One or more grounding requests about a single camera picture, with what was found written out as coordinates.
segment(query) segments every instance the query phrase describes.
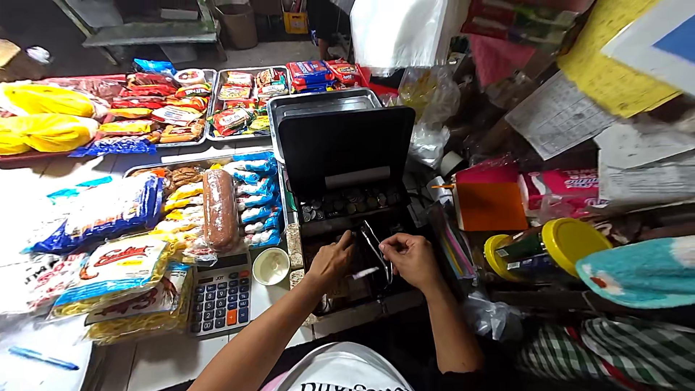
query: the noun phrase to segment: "plastic jar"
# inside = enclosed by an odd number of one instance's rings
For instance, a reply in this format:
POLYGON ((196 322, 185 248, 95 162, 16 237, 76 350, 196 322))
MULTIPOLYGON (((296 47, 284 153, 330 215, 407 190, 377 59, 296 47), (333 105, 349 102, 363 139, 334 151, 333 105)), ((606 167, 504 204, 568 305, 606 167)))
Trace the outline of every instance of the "plastic jar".
POLYGON ((591 225, 558 218, 515 237, 495 235, 485 242, 485 259, 500 277, 514 282, 576 282, 575 263, 612 248, 591 225))

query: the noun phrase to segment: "green checkered cloth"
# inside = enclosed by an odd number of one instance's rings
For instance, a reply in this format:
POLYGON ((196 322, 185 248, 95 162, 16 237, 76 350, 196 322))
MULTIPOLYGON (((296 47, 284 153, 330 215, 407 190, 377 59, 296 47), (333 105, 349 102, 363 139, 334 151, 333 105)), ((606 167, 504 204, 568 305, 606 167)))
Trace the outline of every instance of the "green checkered cloth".
POLYGON ((695 330, 638 319, 590 319, 581 330, 544 324, 519 352, 517 365, 558 381, 695 390, 695 330))

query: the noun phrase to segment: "calculator display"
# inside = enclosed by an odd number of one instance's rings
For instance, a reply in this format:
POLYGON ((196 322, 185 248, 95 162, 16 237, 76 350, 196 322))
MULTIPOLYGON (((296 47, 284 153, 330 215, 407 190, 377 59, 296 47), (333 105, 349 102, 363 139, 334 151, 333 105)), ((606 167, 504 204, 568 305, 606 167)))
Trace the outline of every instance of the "calculator display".
POLYGON ((246 253, 219 257, 218 261, 213 266, 198 266, 198 271, 208 271, 222 269, 230 266, 241 266, 247 264, 248 258, 246 253))

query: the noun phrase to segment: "yellow jar lid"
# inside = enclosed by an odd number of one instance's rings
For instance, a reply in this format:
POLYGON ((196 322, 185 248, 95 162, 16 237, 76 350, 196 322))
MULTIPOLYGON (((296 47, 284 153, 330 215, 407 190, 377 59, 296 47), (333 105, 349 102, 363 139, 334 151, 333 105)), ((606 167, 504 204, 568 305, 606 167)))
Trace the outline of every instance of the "yellow jar lid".
POLYGON ((613 248, 603 234, 576 218, 558 218, 543 226, 541 239, 548 254, 567 273, 579 278, 574 264, 589 254, 613 248))
POLYGON ((502 259, 502 257, 499 256, 495 251, 497 250, 500 243, 508 237, 509 235, 495 235, 487 239, 485 241, 484 247, 485 260, 487 260, 487 263, 495 271, 495 273, 497 273, 498 276, 508 281, 519 282, 522 280, 519 277, 516 277, 514 274, 511 274, 507 270, 506 261, 504 261, 504 259, 502 259))

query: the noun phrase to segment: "coin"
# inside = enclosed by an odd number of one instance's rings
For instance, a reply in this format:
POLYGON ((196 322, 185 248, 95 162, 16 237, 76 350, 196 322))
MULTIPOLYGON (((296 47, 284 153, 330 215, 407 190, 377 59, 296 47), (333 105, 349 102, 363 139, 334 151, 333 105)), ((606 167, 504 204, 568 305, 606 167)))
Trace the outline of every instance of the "coin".
POLYGON ((374 197, 369 197, 367 198, 367 206, 369 209, 375 209, 377 206, 379 206, 379 203, 377 202, 377 199, 374 197))

